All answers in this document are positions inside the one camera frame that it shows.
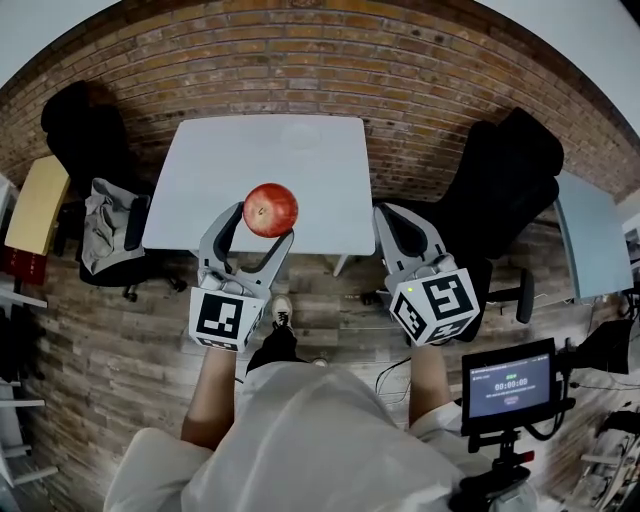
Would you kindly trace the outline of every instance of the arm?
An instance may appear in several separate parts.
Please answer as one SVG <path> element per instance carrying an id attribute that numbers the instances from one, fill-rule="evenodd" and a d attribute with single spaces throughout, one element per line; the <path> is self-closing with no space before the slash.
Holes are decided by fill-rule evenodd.
<path id="1" fill-rule="evenodd" d="M 451 401 L 442 350 L 432 345 L 413 347 L 409 426 L 426 413 Z"/>
<path id="2" fill-rule="evenodd" d="M 210 348 L 202 362 L 180 439 L 215 450 L 233 425 L 236 353 Z"/>

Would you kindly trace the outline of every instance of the black office chair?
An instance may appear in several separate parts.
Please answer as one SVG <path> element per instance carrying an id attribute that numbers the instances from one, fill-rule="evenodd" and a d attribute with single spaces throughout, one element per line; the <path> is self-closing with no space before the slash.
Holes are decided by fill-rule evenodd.
<path id="1" fill-rule="evenodd" d="M 535 282 L 533 274 L 523 268 L 520 271 L 520 286 L 490 292 L 486 296 L 487 302 L 510 302 L 517 301 L 516 320 L 521 324 L 528 324 L 533 312 L 533 298 L 535 293 Z"/>
<path id="2" fill-rule="evenodd" d="M 440 201 L 379 200 L 430 221 L 458 266 L 469 269 L 481 313 L 456 339 L 475 338 L 493 268 L 487 259 L 501 257 L 526 225 L 558 197 L 555 176 L 563 161 L 560 141 L 515 108 L 497 126 L 479 121 L 471 127 L 458 171 Z M 531 285 L 532 281 L 523 291 L 532 290 Z M 522 319 L 527 316 L 527 302 L 522 304 Z"/>
<path id="3" fill-rule="evenodd" d="M 94 178 L 105 179 L 138 196 L 129 213 L 124 244 L 128 251 L 140 247 L 153 195 L 153 185 L 139 180 L 134 173 L 135 157 L 127 146 L 117 107 L 94 103 L 92 91 L 88 83 L 75 82 L 56 93 L 42 111 L 41 126 L 47 132 L 47 144 L 69 173 L 71 187 L 83 199 L 61 208 L 54 252 L 61 255 L 66 238 L 77 238 L 80 279 L 94 286 L 125 287 L 123 296 L 129 301 L 137 298 L 133 288 L 153 277 L 166 278 L 180 292 L 186 283 L 164 272 L 159 258 L 149 252 L 96 274 L 82 263 L 84 200 L 91 195 Z"/>

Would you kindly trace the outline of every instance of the white table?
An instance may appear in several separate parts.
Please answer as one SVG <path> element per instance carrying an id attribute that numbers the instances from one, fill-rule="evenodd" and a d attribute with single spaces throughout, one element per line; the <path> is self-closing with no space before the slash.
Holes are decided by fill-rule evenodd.
<path id="1" fill-rule="evenodd" d="M 364 125 L 334 116 L 183 121 L 158 180 L 142 245 L 196 251 L 220 213 L 269 182 L 284 185 L 298 200 L 292 253 L 374 252 Z M 231 250 L 267 252 L 273 243 L 240 222 Z"/>

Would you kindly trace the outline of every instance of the table leg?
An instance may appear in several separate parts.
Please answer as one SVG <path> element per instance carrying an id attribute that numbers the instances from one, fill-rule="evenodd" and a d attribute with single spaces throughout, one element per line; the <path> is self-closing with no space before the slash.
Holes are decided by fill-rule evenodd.
<path id="1" fill-rule="evenodd" d="M 333 277 L 338 277 L 338 275 L 342 271 L 342 267 L 344 267 L 344 264 L 347 262 L 348 257 L 348 254 L 343 254 L 342 256 L 340 256 L 338 263 L 336 263 L 336 267 L 333 269 Z"/>

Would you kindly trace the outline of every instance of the chair armrest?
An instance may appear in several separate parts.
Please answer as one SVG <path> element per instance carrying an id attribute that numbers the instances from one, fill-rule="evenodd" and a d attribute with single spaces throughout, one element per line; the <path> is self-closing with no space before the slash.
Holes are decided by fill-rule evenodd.
<path id="1" fill-rule="evenodd" d="M 138 196 L 131 203 L 131 213 L 127 223 L 127 233 L 124 237 L 124 250 L 133 251 L 140 247 L 144 226 L 149 214 L 149 197 Z"/>

